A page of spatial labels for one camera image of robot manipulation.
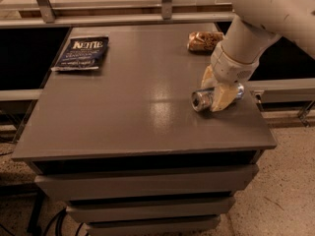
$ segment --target beige floor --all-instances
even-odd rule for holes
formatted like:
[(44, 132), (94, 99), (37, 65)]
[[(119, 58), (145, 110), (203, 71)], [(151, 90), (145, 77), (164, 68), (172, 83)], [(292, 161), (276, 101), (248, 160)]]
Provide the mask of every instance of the beige floor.
[[(260, 171), (245, 191), (236, 193), (236, 204), (216, 230), (188, 232), (171, 236), (313, 236), (315, 231), (315, 118), (305, 128), (297, 118), (267, 119), (278, 147), (265, 151), (259, 160)], [(0, 154), (13, 151), (14, 145), (1, 144)], [(34, 174), (23, 163), (0, 156), (0, 183), (28, 183)], [(1, 198), (0, 223), (16, 236), (25, 236), (34, 196)], [(39, 225), (45, 228), (64, 204), (45, 200)], [(67, 217), (65, 236), (75, 235), (78, 223)], [(0, 228), (0, 235), (7, 236)]]

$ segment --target drawer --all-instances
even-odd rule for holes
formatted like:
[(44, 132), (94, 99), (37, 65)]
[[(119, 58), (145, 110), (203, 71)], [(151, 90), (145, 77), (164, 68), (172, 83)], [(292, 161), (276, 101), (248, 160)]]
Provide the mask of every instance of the drawer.
[(102, 222), (170, 217), (217, 215), (227, 213), (234, 197), (164, 200), (68, 206), (67, 212), (77, 222)]
[(216, 228), (219, 222), (219, 216), (109, 222), (89, 225), (87, 231), (91, 236), (126, 236), (196, 230), (204, 231)]
[(256, 164), (37, 176), (35, 183), (57, 201), (113, 199), (243, 190)]

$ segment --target black pouch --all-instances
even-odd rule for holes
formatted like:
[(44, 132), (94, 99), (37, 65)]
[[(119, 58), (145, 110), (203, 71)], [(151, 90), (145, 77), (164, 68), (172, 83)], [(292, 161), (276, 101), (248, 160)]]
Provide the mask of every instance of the black pouch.
[(51, 71), (95, 70), (107, 49), (108, 36), (83, 36), (70, 39), (70, 43)]

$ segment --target concrete floor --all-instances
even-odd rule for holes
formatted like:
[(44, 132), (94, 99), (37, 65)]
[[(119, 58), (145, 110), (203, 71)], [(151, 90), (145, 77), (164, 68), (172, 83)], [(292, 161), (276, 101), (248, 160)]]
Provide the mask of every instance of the concrete floor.
[[(236, 204), (228, 214), (221, 216), (218, 228), (206, 232), (165, 233), (164, 236), (314, 235), (315, 118), (309, 118), (311, 128), (303, 127), (297, 118), (268, 117), (266, 120), (278, 147), (265, 151), (258, 162), (259, 173), (245, 191), (236, 193)], [(13, 151), (14, 147), (0, 144), (0, 154)], [(23, 163), (13, 162), (10, 154), (0, 156), (0, 165), (1, 185), (28, 183), (34, 178), (32, 171)], [(32, 195), (1, 198), (0, 223), (15, 236), (27, 235), (33, 202)], [(38, 225), (44, 229), (64, 206), (46, 199)], [(78, 226), (67, 216), (63, 235), (75, 235)], [(48, 236), (54, 235), (53, 228)], [(0, 228), (0, 235), (10, 234)]]

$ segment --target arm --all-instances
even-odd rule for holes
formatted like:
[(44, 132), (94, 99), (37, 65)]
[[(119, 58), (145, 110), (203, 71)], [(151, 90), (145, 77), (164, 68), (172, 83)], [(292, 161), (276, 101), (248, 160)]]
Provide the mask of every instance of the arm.
[(264, 51), (283, 35), (315, 58), (315, 0), (232, 0), (238, 16), (211, 57), (196, 111), (227, 108), (243, 91)]

